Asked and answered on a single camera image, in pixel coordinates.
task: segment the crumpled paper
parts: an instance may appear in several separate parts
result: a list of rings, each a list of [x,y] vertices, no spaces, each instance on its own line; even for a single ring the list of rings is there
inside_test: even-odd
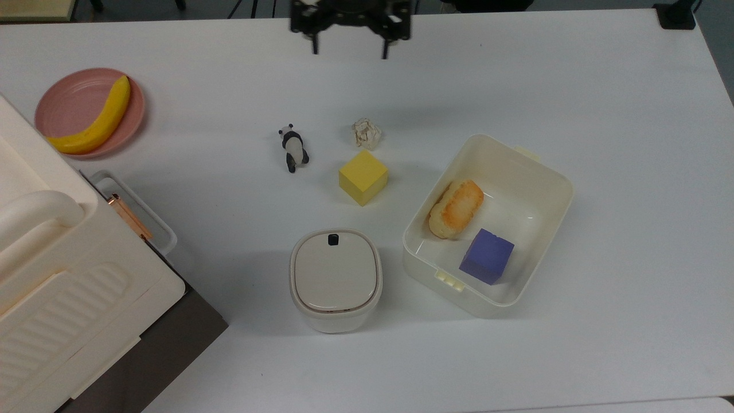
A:
[[[368,118],[361,118],[355,122],[352,125],[352,132],[355,135],[357,146],[362,146],[370,151],[377,147],[382,137],[382,131]]]

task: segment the appliance handle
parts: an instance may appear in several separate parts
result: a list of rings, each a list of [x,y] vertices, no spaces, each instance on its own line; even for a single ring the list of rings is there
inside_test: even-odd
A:
[[[0,251],[47,220],[72,227],[84,218],[84,210],[69,195],[53,190],[27,193],[0,208]]]

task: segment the white appliance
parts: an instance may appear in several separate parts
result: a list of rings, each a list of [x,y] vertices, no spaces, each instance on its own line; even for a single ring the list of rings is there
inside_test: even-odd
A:
[[[0,96],[0,412],[81,394],[184,289]]]

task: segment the yellow cube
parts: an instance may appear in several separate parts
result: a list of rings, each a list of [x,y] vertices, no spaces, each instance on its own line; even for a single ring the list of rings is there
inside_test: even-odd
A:
[[[387,183],[388,168],[365,149],[339,170],[339,186],[363,207]]]

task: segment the banana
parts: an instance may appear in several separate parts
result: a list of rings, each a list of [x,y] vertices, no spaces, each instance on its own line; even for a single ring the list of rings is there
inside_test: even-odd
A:
[[[112,85],[102,112],[85,130],[62,137],[46,137],[46,139],[63,154],[86,154],[103,144],[125,114],[130,101],[130,82],[127,76],[121,76]]]

